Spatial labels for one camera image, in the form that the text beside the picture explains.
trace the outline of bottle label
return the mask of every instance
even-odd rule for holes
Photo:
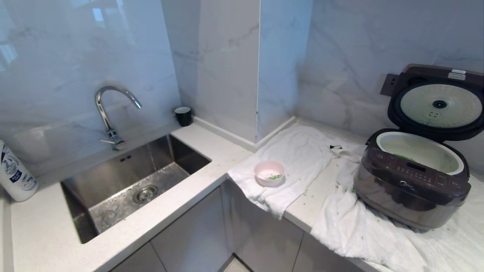
[[[32,176],[28,175],[26,171],[24,171],[25,168],[21,166],[17,157],[15,157],[15,155],[6,145],[3,145],[0,163],[3,168],[2,170],[5,171],[12,183],[22,179],[20,183],[23,190],[30,191],[35,188],[37,181]]]

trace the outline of kitchen sink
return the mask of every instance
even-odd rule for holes
[[[87,243],[210,162],[167,135],[61,182]]]

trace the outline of rice cooker control panel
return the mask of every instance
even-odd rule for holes
[[[384,152],[379,149],[368,149],[371,160],[377,162],[380,168],[386,169],[398,176],[401,186],[415,182],[430,188],[445,191],[460,192],[466,189],[467,181],[450,176],[435,169],[426,167],[407,158]]]

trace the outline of faucet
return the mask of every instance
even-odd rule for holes
[[[132,94],[130,91],[128,91],[123,87],[108,85],[100,88],[99,91],[97,91],[96,106],[97,106],[97,109],[99,110],[99,114],[101,114],[101,118],[104,121],[104,125],[106,125],[107,135],[111,139],[111,140],[104,140],[104,139],[99,139],[99,140],[101,142],[112,144],[113,150],[116,150],[116,151],[122,150],[126,147],[126,143],[121,137],[118,136],[118,134],[116,133],[116,130],[111,126],[111,122],[109,122],[106,112],[104,111],[103,104],[101,103],[101,95],[107,90],[118,91],[126,95],[126,97],[128,97],[129,100],[131,100],[131,102],[135,104],[136,108],[141,108],[141,103],[138,101],[138,99],[135,97],[134,94]]]

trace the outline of cabinet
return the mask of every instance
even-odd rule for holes
[[[362,270],[354,265],[347,258],[341,257],[321,244],[308,233],[302,237],[299,249],[295,272],[330,272],[346,271],[361,272]]]
[[[150,242],[146,243],[111,272],[166,272]]]
[[[167,272],[215,272],[228,260],[220,187],[212,191],[151,243]]]
[[[221,188],[231,250],[256,272],[291,272],[304,231],[261,210],[233,182]]]

